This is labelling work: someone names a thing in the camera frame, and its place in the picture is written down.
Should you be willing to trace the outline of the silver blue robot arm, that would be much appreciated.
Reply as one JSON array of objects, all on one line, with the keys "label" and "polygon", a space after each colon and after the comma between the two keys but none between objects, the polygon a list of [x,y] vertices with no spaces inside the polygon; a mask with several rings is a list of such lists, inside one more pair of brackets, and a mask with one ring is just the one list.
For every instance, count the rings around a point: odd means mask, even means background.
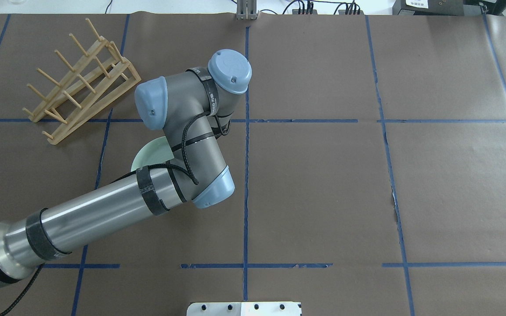
[{"label": "silver blue robot arm", "polygon": [[248,90],[252,66],[222,49],[206,67],[138,84],[135,105],[147,128],[162,130],[170,158],[144,165],[109,185],[14,222],[0,222],[0,288],[185,202],[207,208],[229,198],[235,184],[217,138]]}]

